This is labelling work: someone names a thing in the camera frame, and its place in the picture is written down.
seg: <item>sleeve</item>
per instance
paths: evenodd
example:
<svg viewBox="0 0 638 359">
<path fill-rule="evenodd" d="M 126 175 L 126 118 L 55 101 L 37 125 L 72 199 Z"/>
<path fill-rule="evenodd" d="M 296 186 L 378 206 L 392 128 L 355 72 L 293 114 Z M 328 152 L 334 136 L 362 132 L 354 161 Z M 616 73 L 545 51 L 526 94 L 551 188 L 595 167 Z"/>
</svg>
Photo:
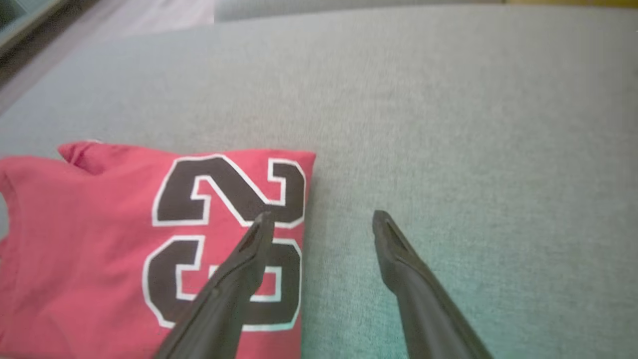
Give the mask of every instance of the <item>sleeve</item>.
<svg viewBox="0 0 638 359">
<path fill-rule="evenodd" d="M 107 144 L 88 140 L 62 144 L 58 153 L 69 164 L 83 169 L 89 174 L 99 175 L 120 165 L 165 152 L 125 144 Z"/>
</svg>

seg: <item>couch cushion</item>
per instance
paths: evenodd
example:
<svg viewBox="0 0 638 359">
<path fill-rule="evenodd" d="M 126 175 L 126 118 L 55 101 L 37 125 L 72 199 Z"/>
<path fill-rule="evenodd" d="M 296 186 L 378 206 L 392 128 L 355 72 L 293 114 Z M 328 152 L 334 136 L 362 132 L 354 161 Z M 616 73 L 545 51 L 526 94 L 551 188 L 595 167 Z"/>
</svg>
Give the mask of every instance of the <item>couch cushion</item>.
<svg viewBox="0 0 638 359">
<path fill-rule="evenodd" d="M 387 210 L 498 358 L 638 352 L 638 11 L 386 8 L 100 45 L 0 118 L 0 153 L 97 138 L 317 152 L 304 358 L 405 357 Z"/>
<path fill-rule="evenodd" d="M 502 2 L 502 0 L 215 0 L 215 22 L 385 6 Z"/>
</svg>

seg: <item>red shirt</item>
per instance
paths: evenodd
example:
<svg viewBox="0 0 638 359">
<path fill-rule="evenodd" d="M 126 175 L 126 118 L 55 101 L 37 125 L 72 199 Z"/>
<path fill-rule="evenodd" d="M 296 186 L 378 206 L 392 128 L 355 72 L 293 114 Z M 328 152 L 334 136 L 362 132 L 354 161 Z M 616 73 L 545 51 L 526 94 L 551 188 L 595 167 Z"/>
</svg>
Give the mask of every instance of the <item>red shirt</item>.
<svg viewBox="0 0 638 359">
<path fill-rule="evenodd" d="M 0 355 L 150 357 L 180 313 L 269 210 L 276 228 L 238 358 L 299 358 L 304 213 L 315 155 L 180 156 L 62 145 L 66 162 L 0 160 Z"/>
</svg>

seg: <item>number 2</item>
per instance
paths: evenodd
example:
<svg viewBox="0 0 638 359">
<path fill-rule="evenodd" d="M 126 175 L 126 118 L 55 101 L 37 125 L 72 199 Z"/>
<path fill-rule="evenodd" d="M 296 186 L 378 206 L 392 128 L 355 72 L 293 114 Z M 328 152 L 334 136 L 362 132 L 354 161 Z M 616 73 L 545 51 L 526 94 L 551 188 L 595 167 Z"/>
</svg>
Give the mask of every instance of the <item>number 2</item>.
<svg viewBox="0 0 638 359">
<path fill-rule="evenodd" d="M 294 228 L 304 220 L 306 177 L 297 162 L 270 158 L 267 179 L 280 185 L 280 199 L 268 199 L 237 164 L 223 155 L 175 160 L 155 198 L 153 226 L 208 225 L 210 195 L 198 194 L 208 182 L 238 223 L 249 227 L 255 217 L 272 212 L 275 226 Z M 182 292 L 183 271 L 201 270 L 206 238 L 173 236 L 150 253 L 144 263 L 144 299 L 159 325 L 172 328 L 193 300 Z M 274 238 L 266 273 L 276 276 L 272 296 L 253 296 L 243 330 L 292 329 L 301 303 L 301 250 L 293 239 Z M 211 265 L 212 274 L 216 265 Z"/>
</svg>

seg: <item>black number with white outline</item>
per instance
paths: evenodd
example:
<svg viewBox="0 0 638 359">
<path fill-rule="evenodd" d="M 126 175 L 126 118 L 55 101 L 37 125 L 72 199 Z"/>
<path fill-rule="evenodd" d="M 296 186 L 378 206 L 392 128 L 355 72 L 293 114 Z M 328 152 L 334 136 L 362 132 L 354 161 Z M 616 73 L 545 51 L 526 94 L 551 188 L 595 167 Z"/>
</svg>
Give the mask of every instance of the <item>black number with white outline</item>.
<svg viewBox="0 0 638 359">
<path fill-rule="evenodd" d="M 301 223 L 305 196 L 303 172 L 298 164 L 286 160 L 271 160 L 269 167 L 269 181 L 281 183 L 280 201 L 264 201 L 259 188 L 226 157 L 176 160 L 158 192 L 153 208 L 154 225 L 207 224 L 209 202 L 204 196 L 196 195 L 198 182 L 203 180 L 211 183 L 242 226 L 249 225 L 264 210 L 271 211 L 275 222 L 283 227 Z M 145 300 L 161 326 L 172 327 L 190 304 L 191 298 L 178 295 L 181 272 L 177 268 L 205 269 L 200 268 L 203 246 L 203 236 L 176 236 L 147 257 L 142 279 Z M 301 286 L 299 246 L 294 240 L 273 239 L 266 266 L 279 268 L 276 274 L 281 276 L 276 278 L 279 294 L 275 300 L 253 297 L 244 331 L 289 330 L 297 319 Z"/>
</svg>

